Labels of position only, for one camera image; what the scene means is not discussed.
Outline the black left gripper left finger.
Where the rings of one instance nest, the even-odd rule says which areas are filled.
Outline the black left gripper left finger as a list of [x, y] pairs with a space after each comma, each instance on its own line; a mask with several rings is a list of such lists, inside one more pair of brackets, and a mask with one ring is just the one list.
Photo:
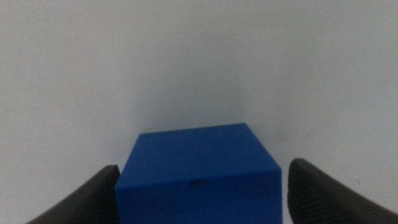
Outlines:
[[117, 165], [105, 166], [69, 196], [29, 223], [120, 223], [115, 193], [119, 176]]

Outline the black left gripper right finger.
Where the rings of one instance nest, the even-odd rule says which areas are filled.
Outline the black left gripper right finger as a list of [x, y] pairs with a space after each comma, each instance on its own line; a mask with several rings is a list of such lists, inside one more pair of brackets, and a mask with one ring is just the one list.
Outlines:
[[302, 158], [289, 166], [287, 205], [294, 223], [397, 224], [396, 213]]

